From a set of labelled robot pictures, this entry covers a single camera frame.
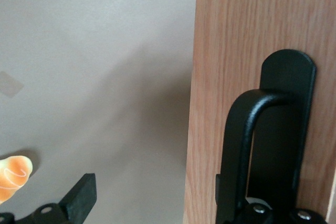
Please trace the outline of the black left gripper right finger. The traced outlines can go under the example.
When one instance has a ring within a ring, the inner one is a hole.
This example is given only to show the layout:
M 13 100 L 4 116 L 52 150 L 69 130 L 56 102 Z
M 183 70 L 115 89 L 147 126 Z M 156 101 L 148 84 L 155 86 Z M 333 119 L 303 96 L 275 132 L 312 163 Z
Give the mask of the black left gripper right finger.
M 220 223 L 326 223 L 323 216 L 309 209 L 273 209 L 259 198 L 248 198 L 247 202 L 247 206 L 233 220 Z

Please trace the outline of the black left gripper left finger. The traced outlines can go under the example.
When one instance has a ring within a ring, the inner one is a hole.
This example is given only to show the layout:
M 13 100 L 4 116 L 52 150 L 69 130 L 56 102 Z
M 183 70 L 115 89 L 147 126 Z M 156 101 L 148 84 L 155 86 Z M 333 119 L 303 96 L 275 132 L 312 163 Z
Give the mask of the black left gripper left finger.
M 60 202 L 42 205 L 22 219 L 15 219 L 10 212 L 3 212 L 1 223 L 84 223 L 96 201 L 96 175 L 84 174 Z

